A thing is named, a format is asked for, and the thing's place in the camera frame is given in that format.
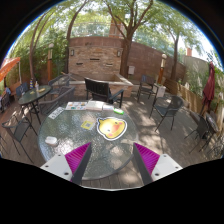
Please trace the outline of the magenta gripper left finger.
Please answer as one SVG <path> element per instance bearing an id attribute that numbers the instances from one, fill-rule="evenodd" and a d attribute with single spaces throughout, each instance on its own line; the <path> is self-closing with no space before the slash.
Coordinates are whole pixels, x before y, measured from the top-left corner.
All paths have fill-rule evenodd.
<path id="1" fill-rule="evenodd" d="M 76 185 L 81 183 L 92 153 L 91 143 L 84 144 L 63 155 L 55 154 L 41 169 L 68 180 Z"/>

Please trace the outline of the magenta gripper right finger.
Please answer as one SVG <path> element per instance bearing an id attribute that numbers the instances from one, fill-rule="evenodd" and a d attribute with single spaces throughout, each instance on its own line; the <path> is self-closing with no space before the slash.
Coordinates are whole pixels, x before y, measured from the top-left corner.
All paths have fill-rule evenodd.
<path id="1" fill-rule="evenodd" d="M 138 143 L 133 144 L 133 154 L 145 185 L 182 169 L 168 154 L 159 155 Z"/>

